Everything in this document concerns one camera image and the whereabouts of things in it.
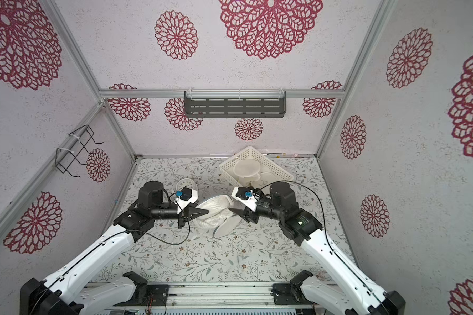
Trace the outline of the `white mesh bag blue trim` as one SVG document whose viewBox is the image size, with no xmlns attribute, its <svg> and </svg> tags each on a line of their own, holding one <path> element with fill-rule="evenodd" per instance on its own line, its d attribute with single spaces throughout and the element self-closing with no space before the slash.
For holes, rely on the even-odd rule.
<svg viewBox="0 0 473 315">
<path fill-rule="evenodd" d="M 198 208 L 208 210 L 208 214 L 193 221 L 195 230 L 216 239 L 230 235 L 242 221 L 240 216 L 230 210 L 234 206 L 234 200 L 228 195 L 215 196 L 202 202 Z"/>
</svg>

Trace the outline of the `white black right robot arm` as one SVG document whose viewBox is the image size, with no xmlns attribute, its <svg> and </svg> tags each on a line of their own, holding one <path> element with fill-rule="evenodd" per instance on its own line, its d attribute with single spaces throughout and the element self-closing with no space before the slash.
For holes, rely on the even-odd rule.
<svg viewBox="0 0 473 315">
<path fill-rule="evenodd" d="M 268 194 L 260 188 L 235 187 L 231 196 L 244 208 L 231 211 L 248 223 L 261 217 L 276 220 L 282 233 L 310 254 L 338 286 L 327 286 L 303 270 L 290 281 L 295 300 L 318 304 L 331 314 L 404 314 L 405 299 L 360 270 L 328 235 L 324 222 L 299 206 L 290 185 L 290 181 L 273 182 Z"/>
</svg>

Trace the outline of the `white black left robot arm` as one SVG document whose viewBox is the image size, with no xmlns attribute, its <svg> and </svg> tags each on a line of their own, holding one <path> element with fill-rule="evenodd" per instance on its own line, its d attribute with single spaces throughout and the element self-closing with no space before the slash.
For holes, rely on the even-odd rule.
<svg viewBox="0 0 473 315">
<path fill-rule="evenodd" d="M 197 201 L 198 192 L 191 188 L 169 195 L 161 182 L 146 182 L 134 203 L 97 241 L 44 280 L 32 278 L 21 287 L 20 314 L 97 314 L 144 298 L 147 281 L 134 272 L 95 289 L 86 286 L 104 266 L 149 234 L 156 221 L 175 220 L 183 228 L 208 214 Z"/>
</svg>

